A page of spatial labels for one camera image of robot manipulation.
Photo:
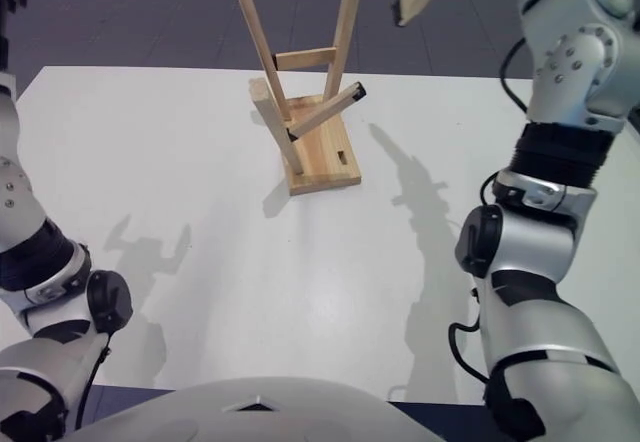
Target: gray floor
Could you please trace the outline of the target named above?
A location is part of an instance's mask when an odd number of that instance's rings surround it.
[[[434,0],[404,29],[392,1],[361,0],[348,71],[493,77],[521,34],[516,0]],[[339,0],[256,4],[274,52],[330,45]],[[259,68],[235,0],[30,0],[8,26],[21,90],[44,65]]]

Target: wooden stool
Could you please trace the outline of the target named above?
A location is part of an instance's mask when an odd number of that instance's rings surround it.
[[[359,0],[342,0],[332,47],[272,54],[253,0],[238,0],[266,79],[249,91],[283,156],[291,195],[361,182],[340,112],[366,95],[359,82],[339,92]],[[329,64],[323,95],[286,99],[278,70]]]

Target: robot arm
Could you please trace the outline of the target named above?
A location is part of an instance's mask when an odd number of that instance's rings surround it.
[[[591,182],[640,100],[633,0],[520,0],[520,13],[535,63],[528,123],[495,204],[471,212],[456,247],[477,281],[485,400],[516,440],[640,440],[633,390],[593,323],[556,291],[596,198]]]
[[[4,29],[25,4],[0,0],[0,299],[32,338],[0,351],[0,440],[44,441],[62,437],[132,309],[124,279],[92,271],[87,248],[46,217],[20,164]]]

